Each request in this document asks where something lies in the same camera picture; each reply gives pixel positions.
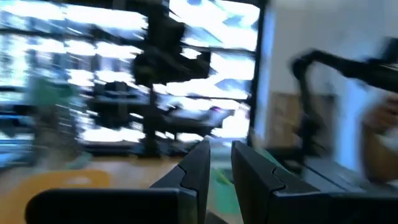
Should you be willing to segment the large glass window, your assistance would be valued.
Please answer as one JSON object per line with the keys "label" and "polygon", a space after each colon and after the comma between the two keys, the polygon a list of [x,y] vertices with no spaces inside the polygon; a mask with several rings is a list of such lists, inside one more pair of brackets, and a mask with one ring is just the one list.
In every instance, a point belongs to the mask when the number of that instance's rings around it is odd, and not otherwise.
{"label": "large glass window", "polygon": [[169,16],[187,25],[182,54],[196,58],[202,50],[211,52],[210,76],[156,85],[155,90],[173,95],[191,113],[227,110],[229,115],[210,134],[221,139],[245,138],[250,109],[245,101],[254,77],[260,8],[228,0],[165,1]]}
{"label": "large glass window", "polygon": [[80,139],[132,140],[144,97],[132,68],[147,27],[144,8],[123,0],[0,0],[0,144],[33,140],[36,76],[76,88]]}

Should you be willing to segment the wooden board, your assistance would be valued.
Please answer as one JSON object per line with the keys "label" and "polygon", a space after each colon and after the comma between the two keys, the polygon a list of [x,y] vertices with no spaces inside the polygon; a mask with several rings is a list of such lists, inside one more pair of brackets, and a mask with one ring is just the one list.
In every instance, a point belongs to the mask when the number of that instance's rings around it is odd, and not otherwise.
{"label": "wooden board", "polygon": [[[321,145],[321,151],[333,149],[333,120],[335,97],[333,95],[313,95],[315,111],[322,118],[320,130],[315,142]],[[272,92],[268,108],[266,146],[299,146],[301,139],[297,135],[302,118],[302,108],[298,94]]]}

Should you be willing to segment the yellow plastic bin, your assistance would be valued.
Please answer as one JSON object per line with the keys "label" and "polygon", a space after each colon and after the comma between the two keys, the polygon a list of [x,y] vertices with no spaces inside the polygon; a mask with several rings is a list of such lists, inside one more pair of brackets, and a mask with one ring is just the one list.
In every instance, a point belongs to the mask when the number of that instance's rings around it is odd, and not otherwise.
{"label": "yellow plastic bin", "polygon": [[102,170],[58,170],[6,183],[0,186],[0,224],[26,224],[25,206],[33,196],[48,189],[109,188],[111,176]]}

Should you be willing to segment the steel box grater teal trim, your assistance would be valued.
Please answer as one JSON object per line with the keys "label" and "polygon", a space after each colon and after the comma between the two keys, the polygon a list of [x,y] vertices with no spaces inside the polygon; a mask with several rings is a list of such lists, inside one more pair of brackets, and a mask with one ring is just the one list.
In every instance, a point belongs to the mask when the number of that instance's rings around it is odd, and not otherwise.
{"label": "steel box grater teal trim", "polygon": [[78,141],[78,123],[70,108],[76,88],[65,81],[36,76],[29,81],[26,94],[32,106],[36,166],[43,170],[86,167],[92,155]]}

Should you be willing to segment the green silicone spatula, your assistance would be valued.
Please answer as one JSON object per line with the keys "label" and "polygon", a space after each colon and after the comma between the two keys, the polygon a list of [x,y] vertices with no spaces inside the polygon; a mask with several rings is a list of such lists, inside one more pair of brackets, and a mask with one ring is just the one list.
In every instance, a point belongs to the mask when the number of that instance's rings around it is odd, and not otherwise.
{"label": "green silicone spatula", "polygon": [[224,170],[212,169],[210,171],[210,197],[211,204],[217,212],[228,215],[239,215],[240,208],[234,184],[227,178]]}

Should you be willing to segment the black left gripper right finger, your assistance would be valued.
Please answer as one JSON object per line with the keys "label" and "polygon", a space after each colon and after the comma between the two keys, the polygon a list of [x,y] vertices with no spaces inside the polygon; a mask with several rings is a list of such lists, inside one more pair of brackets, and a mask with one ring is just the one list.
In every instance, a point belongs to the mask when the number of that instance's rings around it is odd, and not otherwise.
{"label": "black left gripper right finger", "polygon": [[244,224],[321,224],[317,188],[239,141],[231,162]]}

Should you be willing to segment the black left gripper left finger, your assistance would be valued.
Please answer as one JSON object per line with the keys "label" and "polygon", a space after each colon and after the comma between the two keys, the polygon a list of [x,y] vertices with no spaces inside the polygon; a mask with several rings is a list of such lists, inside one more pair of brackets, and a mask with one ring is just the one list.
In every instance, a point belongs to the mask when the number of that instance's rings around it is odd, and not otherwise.
{"label": "black left gripper left finger", "polygon": [[161,224],[205,224],[210,181],[210,142],[199,142],[171,171],[151,187],[169,189],[155,209]]}

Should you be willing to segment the black equipment stand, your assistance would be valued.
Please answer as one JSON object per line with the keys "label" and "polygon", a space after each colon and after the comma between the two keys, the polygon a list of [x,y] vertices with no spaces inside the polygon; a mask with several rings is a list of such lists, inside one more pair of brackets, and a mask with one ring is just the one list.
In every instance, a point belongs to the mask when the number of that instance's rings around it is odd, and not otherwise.
{"label": "black equipment stand", "polygon": [[144,9],[148,22],[144,50],[134,59],[132,73],[136,84],[149,88],[149,102],[144,107],[142,122],[146,136],[132,153],[139,157],[183,157],[188,154],[185,149],[157,139],[155,132],[166,132],[169,124],[157,107],[154,85],[208,78],[211,53],[201,52],[196,58],[182,55],[186,25],[169,16],[170,9],[163,0],[147,1]]}

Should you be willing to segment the black vertical frame post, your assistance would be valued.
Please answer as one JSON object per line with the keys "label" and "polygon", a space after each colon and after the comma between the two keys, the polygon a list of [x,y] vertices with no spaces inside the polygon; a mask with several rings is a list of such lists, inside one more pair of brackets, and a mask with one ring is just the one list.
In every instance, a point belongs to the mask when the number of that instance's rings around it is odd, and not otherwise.
{"label": "black vertical frame post", "polygon": [[247,145],[252,146],[252,134],[254,133],[254,125],[256,119],[256,110],[257,110],[257,91],[259,87],[259,72],[261,66],[262,59],[262,42],[264,35],[264,18],[269,5],[269,0],[258,0],[258,7],[260,9],[259,18],[257,23],[257,42],[256,42],[256,51],[254,54],[255,65],[254,65],[254,76],[251,82],[251,97],[249,100],[249,105],[251,107],[249,112],[249,131],[248,136],[246,138]]}

